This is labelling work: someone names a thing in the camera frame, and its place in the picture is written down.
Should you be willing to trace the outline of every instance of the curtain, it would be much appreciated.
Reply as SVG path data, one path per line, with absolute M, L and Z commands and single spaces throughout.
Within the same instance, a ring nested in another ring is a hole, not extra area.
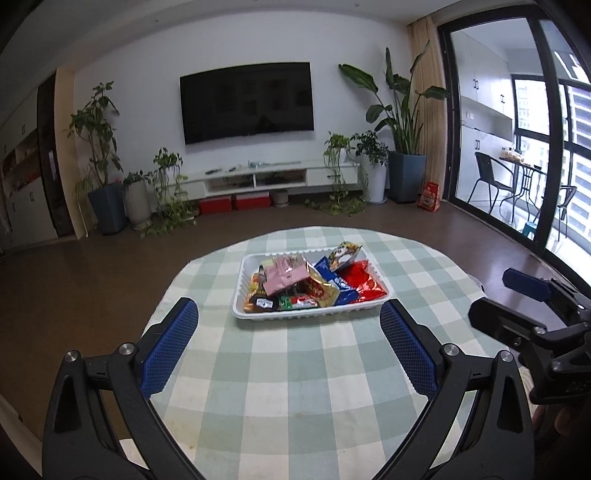
M 412 58 L 423 50 L 428 40 L 431 46 L 414 73 L 414 89 L 425 91 L 431 85 L 445 87 L 443 61 L 437 30 L 431 16 L 423 17 L 408 26 Z M 424 181 L 439 185 L 439 199 L 443 192 L 447 161 L 447 102 L 421 99 L 418 119 L 424 124 L 420 139 L 420 154 L 427 156 Z

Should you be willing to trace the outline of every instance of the table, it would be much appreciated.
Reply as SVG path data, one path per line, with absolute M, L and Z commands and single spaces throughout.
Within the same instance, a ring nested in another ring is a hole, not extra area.
M 425 406 L 379 327 L 378 309 L 266 322 L 232 315 L 244 255 L 331 247 L 344 239 L 373 254 L 395 296 L 441 343 L 472 355 L 502 349 L 467 323 L 480 288 L 445 255 L 416 241 L 315 226 L 198 258 L 174 279 L 146 329 L 181 296 L 199 305 L 197 330 L 151 401 L 208 480 L 371 479 Z M 469 406 L 460 410 L 440 460 L 453 451 Z
M 530 221 L 530 204 L 527 200 L 529 199 L 531 204 L 533 206 L 535 206 L 535 201 L 532 200 L 532 198 L 531 198 L 531 183 L 532 183 L 532 180 L 534 177 L 534 173 L 538 173 L 539 175 L 547 175 L 547 173 L 545 171 L 538 169 L 538 168 L 535 168 L 533 165 L 529 165 L 527 163 L 512 160 L 510 158 L 500 158 L 500 160 L 506 161 L 506 162 L 514 165 L 514 169 L 513 169 L 514 180 L 513 180 L 513 182 L 514 182 L 515 187 L 517 186 L 519 167 L 521 167 L 523 169 L 523 175 L 521 176 L 521 185 L 519 187 L 519 193 L 515 192 L 513 195 L 503 198 L 501 200 L 501 202 L 499 203 L 499 211 L 501 211 L 501 204 L 505 200 L 513 200 L 513 212 L 512 212 L 512 216 L 511 216 L 511 221 L 513 222 L 515 220 L 515 202 L 527 194 L 527 196 L 525 198 L 525 206 L 527 208 L 527 220 Z

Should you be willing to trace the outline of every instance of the white tv stand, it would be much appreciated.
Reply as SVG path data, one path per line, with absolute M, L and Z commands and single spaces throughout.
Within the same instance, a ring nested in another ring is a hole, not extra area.
M 218 195 L 248 193 L 276 189 L 321 187 L 334 183 L 334 172 L 323 160 L 309 160 L 289 164 L 271 164 L 262 167 L 237 166 L 235 170 L 222 170 L 209 175 L 205 171 L 187 175 L 181 183 L 189 200 Z M 358 184 L 359 165 L 345 162 L 340 165 L 343 182 Z

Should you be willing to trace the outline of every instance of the red snack bag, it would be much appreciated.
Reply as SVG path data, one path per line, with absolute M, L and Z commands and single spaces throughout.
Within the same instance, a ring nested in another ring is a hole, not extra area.
M 435 212 L 439 208 L 439 185 L 437 183 L 427 182 L 417 201 L 417 206 L 429 212 Z
M 341 278 L 359 293 L 359 298 L 351 303 L 376 300 L 386 295 L 384 289 L 367 272 L 367 267 L 368 261 L 362 260 L 339 271 Z

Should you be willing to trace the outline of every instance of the pothos plant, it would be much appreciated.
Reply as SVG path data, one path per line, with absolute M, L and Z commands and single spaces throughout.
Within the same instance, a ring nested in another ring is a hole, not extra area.
M 94 87 L 88 103 L 72 115 L 68 137 L 74 133 L 90 145 L 91 157 L 84 178 L 76 184 L 75 192 L 80 197 L 109 184 L 109 162 L 119 171 L 121 162 L 117 156 L 117 141 L 114 129 L 106 119 L 107 110 L 119 114 L 117 107 L 105 92 L 112 90 L 113 82 L 100 83 Z
M 421 98 L 444 100 L 449 96 L 446 89 L 435 86 L 430 86 L 424 92 L 413 92 L 415 70 L 426 54 L 429 45 L 430 41 L 427 42 L 423 51 L 414 59 L 413 66 L 410 68 L 410 80 L 397 73 L 393 73 L 390 50 L 386 48 L 386 84 L 392 90 L 394 97 L 394 103 L 387 105 L 378 96 L 378 86 L 369 73 L 351 65 L 339 65 L 340 71 L 355 85 L 365 88 L 375 95 L 379 103 L 371 105 L 368 108 L 365 119 L 368 123 L 373 124 L 384 114 L 385 116 L 376 125 L 375 131 L 389 126 L 392 131 L 395 150 L 400 154 L 418 154 L 421 130 L 423 129 L 423 124 L 419 123 L 417 119 L 417 108 Z M 413 94 L 418 96 L 414 101 L 414 106 L 411 100 Z
M 327 210 L 331 215 L 345 213 L 354 215 L 365 210 L 365 202 L 355 196 L 351 196 L 347 184 L 343 180 L 340 170 L 340 152 L 345 149 L 351 150 L 349 137 L 329 132 L 330 138 L 324 143 L 327 147 L 324 151 L 324 165 L 332 171 L 332 192 L 329 194 L 329 201 L 326 206 L 306 200 L 304 204 L 315 210 Z
M 180 185 L 181 181 L 188 178 L 181 174 L 183 158 L 178 153 L 169 153 L 166 148 L 161 148 L 154 157 L 154 164 L 156 170 L 148 172 L 146 178 L 154 189 L 160 222 L 159 225 L 147 227 L 142 231 L 142 236 L 146 233 L 166 233 L 191 220 L 195 224 L 187 192 Z

